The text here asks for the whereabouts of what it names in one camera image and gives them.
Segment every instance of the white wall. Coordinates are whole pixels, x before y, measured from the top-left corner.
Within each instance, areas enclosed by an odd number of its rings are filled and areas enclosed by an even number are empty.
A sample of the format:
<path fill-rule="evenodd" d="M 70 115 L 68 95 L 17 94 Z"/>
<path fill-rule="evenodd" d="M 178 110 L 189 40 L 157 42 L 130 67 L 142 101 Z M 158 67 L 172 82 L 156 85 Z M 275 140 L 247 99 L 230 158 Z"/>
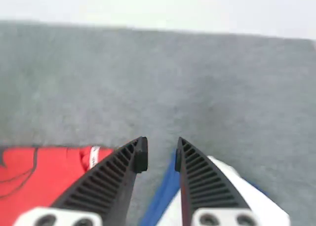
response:
<path fill-rule="evenodd" d="M 316 0 L 0 0 L 0 19 L 316 39 Z"/>

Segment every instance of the carpet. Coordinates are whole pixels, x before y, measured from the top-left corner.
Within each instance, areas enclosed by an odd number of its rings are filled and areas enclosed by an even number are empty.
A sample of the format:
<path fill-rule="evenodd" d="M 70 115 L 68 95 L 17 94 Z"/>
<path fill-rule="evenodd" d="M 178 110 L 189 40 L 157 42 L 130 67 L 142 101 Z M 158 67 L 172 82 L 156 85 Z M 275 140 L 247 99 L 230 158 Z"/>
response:
<path fill-rule="evenodd" d="M 147 136 L 133 226 L 183 136 L 313 225 L 315 67 L 309 40 L 1 22 L 0 144 Z"/>

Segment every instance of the white fabric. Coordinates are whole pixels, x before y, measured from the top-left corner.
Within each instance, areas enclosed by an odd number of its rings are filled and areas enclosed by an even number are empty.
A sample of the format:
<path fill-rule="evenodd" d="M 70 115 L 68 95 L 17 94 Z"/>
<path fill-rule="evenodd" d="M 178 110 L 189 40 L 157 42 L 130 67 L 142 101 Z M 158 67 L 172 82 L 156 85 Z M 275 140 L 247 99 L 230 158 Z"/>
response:
<path fill-rule="evenodd" d="M 290 226 L 289 215 L 263 193 L 241 178 L 231 166 L 209 156 L 243 196 L 262 226 Z M 157 226 L 182 226 L 181 193 L 170 202 Z"/>

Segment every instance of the red cloth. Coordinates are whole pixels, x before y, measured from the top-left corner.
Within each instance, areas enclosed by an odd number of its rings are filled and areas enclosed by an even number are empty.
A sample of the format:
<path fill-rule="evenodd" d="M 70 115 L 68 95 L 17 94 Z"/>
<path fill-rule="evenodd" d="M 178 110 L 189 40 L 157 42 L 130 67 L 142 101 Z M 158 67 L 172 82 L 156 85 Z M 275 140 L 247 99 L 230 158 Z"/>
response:
<path fill-rule="evenodd" d="M 1 225 L 36 206 L 50 206 L 90 167 L 92 146 L 16 147 L 0 151 Z M 100 148 L 98 161 L 113 152 Z"/>

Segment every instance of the blue fabric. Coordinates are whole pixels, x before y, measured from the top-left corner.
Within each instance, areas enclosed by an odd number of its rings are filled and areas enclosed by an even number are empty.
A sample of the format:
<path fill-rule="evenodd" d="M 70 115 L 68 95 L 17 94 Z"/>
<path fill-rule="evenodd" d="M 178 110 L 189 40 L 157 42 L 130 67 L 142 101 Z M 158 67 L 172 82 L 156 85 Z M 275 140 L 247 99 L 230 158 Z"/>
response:
<path fill-rule="evenodd" d="M 157 189 L 140 226 L 155 226 L 162 217 L 169 203 L 180 189 L 180 174 L 174 170 L 175 152 L 172 154 L 171 163 L 164 174 L 160 187 Z"/>

